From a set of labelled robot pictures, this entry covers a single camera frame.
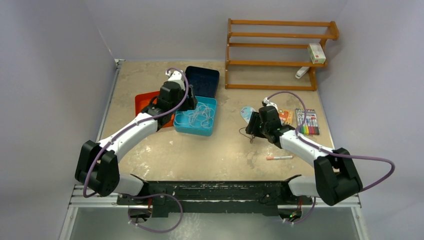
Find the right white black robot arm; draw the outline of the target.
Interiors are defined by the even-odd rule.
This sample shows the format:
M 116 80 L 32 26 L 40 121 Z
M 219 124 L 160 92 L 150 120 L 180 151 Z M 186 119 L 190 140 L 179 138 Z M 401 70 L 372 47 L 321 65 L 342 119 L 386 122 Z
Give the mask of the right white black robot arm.
M 361 192 L 363 183 L 349 152 L 344 148 L 314 148 L 313 141 L 301 139 L 291 125 L 282 124 L 274 106 L 263 106 L 250 115 L 246 133 L 267 139 L 276 147 L 300 157 L 314 169 L 313 176 L 294 176 L 281 189 L 288 204 L 300 196 L 320 198 L 329 206 Z

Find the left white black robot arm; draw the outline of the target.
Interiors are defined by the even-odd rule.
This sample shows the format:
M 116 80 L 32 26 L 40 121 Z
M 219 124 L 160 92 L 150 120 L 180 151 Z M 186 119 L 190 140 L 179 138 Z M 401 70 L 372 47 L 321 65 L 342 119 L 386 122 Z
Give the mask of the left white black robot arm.
M 144 181 L 131 174 L 121 174 L 120 160 L 139 142 L 169 123 L 176 111 L 194 110 L 197 103 L 192 85 L 166 81 L 158 95 L 125 127 L 100 142 L 88 140 L 82 145 L 75 179 L 102 197 L 118 193 L 129 195 L 138 205 L 146 203 L 149 191 L 143 187 Z

